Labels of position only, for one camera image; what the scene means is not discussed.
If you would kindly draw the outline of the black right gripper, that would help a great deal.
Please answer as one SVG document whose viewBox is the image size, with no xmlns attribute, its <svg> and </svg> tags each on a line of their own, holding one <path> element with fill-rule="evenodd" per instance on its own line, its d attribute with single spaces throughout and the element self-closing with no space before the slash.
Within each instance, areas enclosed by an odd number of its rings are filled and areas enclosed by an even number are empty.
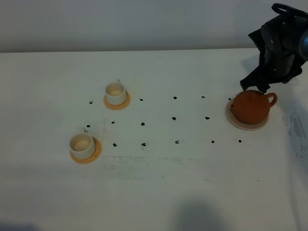
<svg viewBox="0 0 308 231">
<path fill-rule="evenodd" d="M 248 36 L 260 52 L 265 51 L 264 68 L 275 83 L 287 83 L 300 75 L 308 61 L 308 14 L 291 6 L 275 3 L 272 10 L 278 16 Z M 264 68 L 258 66 L 240 81 L 245 91 L 257 87 L 261 93 L 270 88 L 264 79 Z"/>
</svg>

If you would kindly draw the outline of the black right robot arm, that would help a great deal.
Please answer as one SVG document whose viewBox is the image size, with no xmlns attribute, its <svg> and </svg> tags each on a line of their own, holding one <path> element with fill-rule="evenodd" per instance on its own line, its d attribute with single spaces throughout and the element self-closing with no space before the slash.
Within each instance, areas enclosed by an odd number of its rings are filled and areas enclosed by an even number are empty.
<svg viewBox="0 0 308 231">
<path fill-rule="evenodd" d="M 266 93 L 271 84 L 286 84 L 308 60 L 308 14 L 281 3 L 271 8 L 278 16 L 248 35 L 260 54 L 258 67 L 240 82 L 243 90 Z"/>
</svg>

